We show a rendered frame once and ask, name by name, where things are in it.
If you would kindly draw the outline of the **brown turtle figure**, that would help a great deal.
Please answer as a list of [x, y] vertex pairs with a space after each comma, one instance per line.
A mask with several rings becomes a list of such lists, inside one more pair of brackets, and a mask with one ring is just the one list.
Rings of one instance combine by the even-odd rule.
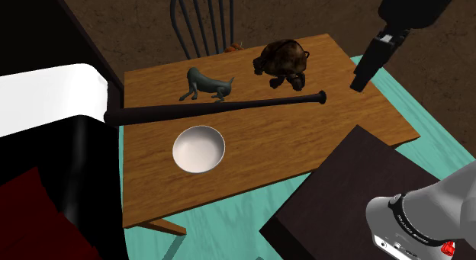
[[304, 71], [309, 56], [310, 52], [296, 40], [277, 40], [266, 45], [252, 65], [256, 75], [272, 76], [271, 88], [276, 89], [286, 80], [295, 91], [301, 91], [305, 86]]

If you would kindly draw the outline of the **wooden table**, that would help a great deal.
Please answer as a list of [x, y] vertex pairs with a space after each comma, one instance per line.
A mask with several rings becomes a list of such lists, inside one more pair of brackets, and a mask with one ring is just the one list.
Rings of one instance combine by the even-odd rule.
[[[418, 133], [373, 85], [350, 88], [354, 63], [326, 34], [302, 38], [310, 53], [306, 95], [325, 104], [253, 108], [124, 128], [123, 225], [173, 230], [167, 218], [316, 169], [348, 132], [360, 126], [389, 146]], [[203, 174], [182, 171], [172, 158], [177, 136], [207, 125], [224, 137], [221, 163]]]

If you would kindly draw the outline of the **dark robot stand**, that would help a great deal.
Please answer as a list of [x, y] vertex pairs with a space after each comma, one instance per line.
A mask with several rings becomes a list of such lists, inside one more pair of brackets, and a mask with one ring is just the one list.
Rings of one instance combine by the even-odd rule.
[[365, 219], [367, 203], [436, 181], [355, 126], [260, 233], [283, 260], [396, 260], [374, 244]]

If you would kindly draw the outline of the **grey dog figure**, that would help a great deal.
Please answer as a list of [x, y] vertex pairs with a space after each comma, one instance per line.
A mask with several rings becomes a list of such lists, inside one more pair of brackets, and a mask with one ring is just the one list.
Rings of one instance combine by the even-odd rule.
[[189, 95], [193, 95], [191, 99], [196, 100], [198, 92], [202, 91], [214, 94], [211, 97], [216, 98], [216, 103], [219, 103], [231, 93], [234, 77], [227, 82], [211, 79], [203, 75], [196, 67], [191, 67], [187, 72], [187, 80], [189, 90], [179, 98], [180, 101], [184, 101]]

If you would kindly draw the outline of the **black baseball bat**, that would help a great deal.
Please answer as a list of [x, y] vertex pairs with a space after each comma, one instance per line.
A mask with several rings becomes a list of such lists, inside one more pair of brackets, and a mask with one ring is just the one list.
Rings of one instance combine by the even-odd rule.
[[318, 93], [312, 95], [287, 98], [273, 98], [256, 101], [172, 104], [139, 108], [122, 108], [117, 111], [105, 112], [104, 121], [107, 125], [110, 126], [125, 126], [133, 124], [159, 122], [165, 120], [176, 120], [186, 117], [197, 117], [201, 115], [217, 114], [227, 111], [235, 111], [249, 108], [261, 108], [284, 104], [299, 104], [311, 102], [325, 104], [326, 99], [326, 92], [319, 91]]

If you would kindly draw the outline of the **white bowl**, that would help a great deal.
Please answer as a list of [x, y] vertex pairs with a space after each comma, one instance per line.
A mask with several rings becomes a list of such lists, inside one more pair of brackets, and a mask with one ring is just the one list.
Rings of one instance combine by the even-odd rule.
[[175, 139], [172, 158], [183, 171], [192, 174], [209, 172], [222, 161], [226, 143], [213, 127], [200, 125], [184, 130]]

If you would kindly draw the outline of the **dark spindle-back chair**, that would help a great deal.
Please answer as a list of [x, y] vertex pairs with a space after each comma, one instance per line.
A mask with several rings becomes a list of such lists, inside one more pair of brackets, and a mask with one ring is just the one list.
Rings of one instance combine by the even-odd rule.
[[170, 0], [169, 17], [185, 58], [224, 53], [234, 40], [234, 0]]

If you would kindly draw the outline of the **teal rug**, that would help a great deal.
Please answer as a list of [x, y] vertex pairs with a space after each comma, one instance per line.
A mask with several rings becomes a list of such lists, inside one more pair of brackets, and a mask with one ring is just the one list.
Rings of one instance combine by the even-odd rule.
[[[376, 87], [418, 133], [397, 149], [439, 177], [476, 158], [476, 64], [440, 59], [380, 69]], [[161, 226], [125, 227], [130, 260], [266, 260], [277, 254], [259, 228], [306, 178], [303, 173], [168, 216]]]

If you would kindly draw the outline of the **white rounded furniture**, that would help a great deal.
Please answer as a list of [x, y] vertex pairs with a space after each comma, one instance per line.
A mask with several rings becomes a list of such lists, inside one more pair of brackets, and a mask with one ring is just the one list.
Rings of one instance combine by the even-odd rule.
[[103, 121], [108, 82], [78, 63], [0, 76], [0, 137], [76, 115]]

